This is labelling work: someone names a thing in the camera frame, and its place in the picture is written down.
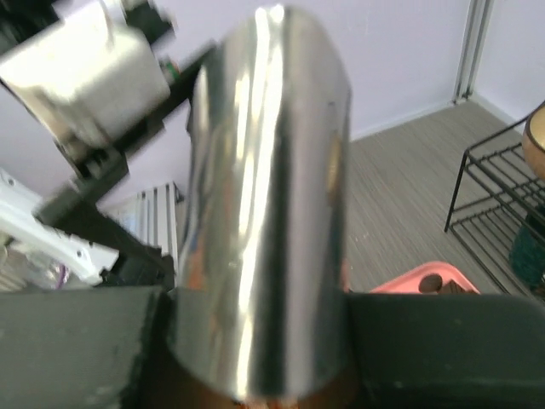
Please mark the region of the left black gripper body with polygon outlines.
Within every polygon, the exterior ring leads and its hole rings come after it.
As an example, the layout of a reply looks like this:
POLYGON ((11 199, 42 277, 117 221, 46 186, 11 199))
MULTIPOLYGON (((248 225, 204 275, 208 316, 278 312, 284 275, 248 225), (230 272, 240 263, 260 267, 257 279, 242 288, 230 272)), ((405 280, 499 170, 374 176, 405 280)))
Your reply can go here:
POLYGON ((192 99, 206 44, 182 63, 154 46, 173 31, 150 1, 94 1, 1 58, 1 83, 82 178, 124 164, 192 99))

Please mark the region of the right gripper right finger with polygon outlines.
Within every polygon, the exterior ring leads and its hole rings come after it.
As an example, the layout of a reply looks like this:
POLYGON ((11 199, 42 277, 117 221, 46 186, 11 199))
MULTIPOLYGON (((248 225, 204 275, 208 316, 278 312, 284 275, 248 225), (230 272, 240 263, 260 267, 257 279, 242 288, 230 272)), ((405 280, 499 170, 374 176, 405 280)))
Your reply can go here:
POLYGON ((506 295, 348 298, 357 408, 542 408, 544 304, 506 295))

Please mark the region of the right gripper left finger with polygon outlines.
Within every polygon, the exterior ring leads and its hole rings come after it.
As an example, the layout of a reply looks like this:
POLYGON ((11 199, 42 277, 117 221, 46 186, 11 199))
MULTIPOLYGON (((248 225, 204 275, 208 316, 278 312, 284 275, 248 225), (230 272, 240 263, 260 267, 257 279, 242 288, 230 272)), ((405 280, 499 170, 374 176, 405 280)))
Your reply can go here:
POLYGON ((155 286, 1 296, 3 408, 136 408, 170 300, 155 286))

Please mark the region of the pink tray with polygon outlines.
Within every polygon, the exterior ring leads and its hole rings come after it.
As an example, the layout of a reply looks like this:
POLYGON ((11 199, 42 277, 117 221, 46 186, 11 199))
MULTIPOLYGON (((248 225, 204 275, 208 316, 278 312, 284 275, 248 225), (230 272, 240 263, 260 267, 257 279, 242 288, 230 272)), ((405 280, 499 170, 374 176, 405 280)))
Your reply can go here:
POLYGON ((479 290, 456 267, 447 262, 427 262, 387 283, 372 293, 455 294, 479 290))

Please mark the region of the metal tongs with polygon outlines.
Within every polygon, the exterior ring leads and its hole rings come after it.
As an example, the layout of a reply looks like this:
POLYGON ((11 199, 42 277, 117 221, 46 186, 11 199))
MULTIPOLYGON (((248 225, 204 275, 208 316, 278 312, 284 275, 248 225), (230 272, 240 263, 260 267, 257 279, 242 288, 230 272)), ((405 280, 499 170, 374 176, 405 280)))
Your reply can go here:
POLYGON ((314 394, 347 363, 351 86, 318 19, 259 8, 202 65, 171 349, 236 401, 314 394))

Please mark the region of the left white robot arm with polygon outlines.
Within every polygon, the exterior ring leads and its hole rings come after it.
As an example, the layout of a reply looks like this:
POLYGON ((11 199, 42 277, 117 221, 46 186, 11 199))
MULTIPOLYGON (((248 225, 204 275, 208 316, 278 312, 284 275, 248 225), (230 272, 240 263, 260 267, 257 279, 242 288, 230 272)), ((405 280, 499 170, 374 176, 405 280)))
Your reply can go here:
POLYGON ((1 287, 175 285, 174 184, 140 193, 119 223, 98 202, 129 159, 192 99, 206 46, 178 65, 153 48, 174 29, 150 1, 1 4, 1 85, 51 135, 74 177, 40 199, 1 176, 1 287))

